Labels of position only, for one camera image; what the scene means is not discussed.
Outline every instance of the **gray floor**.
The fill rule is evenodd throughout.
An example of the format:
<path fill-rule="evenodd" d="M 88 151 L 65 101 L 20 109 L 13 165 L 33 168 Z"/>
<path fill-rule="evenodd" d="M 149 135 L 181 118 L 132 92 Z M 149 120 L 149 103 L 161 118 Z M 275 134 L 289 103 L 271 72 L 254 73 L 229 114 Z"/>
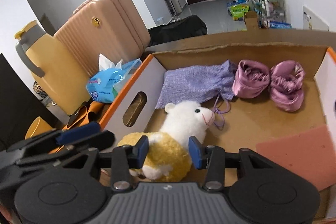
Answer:
<path fill-rule="evenodd" d="M 179 18 L 197 15 L 202 19 L 208 34 L 233 32 L 246 29 L 244 21 L 234 21 L 227 13 L 227 0 L 211 0 L 186 6 Z"/>

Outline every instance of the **yellow thermos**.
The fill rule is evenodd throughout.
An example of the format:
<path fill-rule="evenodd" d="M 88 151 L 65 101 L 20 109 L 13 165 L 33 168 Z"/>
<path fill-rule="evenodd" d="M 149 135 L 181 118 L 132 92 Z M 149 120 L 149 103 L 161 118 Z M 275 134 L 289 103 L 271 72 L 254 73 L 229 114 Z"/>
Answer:
<path fill-rule="evenodd" d="M 36 20 L 15 34 L 15 38 L 19 39 L 16 51 L 22 62 L 64 112 L 71 115 L 90 99 L 85 89 L 88 74 L 68 49 L 47 34 Z"/>

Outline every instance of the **black bag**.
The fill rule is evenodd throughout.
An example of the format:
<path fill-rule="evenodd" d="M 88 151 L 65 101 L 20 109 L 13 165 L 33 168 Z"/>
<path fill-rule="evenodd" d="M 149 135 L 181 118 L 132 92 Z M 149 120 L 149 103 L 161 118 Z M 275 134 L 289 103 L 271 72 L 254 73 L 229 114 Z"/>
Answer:
<path fill-rule="evenodd" d="M 154 27 L 148 31 L 151 35 L 151 41 L 148 47 L 188 37 L 197 37 L 208 34 L 207 26 L 196 15 L 188 16 L 167 25 Z"/>

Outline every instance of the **yellow bucket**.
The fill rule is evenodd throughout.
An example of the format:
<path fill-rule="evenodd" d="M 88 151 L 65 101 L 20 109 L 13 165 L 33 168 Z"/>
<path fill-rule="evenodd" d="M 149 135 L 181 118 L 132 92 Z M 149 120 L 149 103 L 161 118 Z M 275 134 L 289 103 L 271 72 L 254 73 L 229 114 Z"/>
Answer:
<path fill-rule="evenodd" d="M 25 139 L 35 137 L 52 129 L 53 128 L 45 120 L 43 120 L 41 117 L 37 117 L 30 125 Z"/>

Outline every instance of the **pink satin fabric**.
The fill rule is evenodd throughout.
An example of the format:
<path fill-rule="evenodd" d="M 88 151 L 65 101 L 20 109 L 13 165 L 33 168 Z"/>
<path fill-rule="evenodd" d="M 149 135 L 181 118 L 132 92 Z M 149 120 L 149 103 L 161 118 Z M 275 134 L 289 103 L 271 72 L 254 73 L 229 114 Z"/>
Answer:
<path fill-rule="evenodd" d="M 257 97 L 269 85 L 269 68 L 263 63 L 242 60 L 238 64 L 232 91 L 240 98 Z"/>
<path fill-rule="evenodd" d="M 270 98 L 282 110 L 298 110 L 304 98 L 302 84 L 305 72 L 302 66 L 293 60 L 283 61 L 271 68 L 270 74 Z"/>

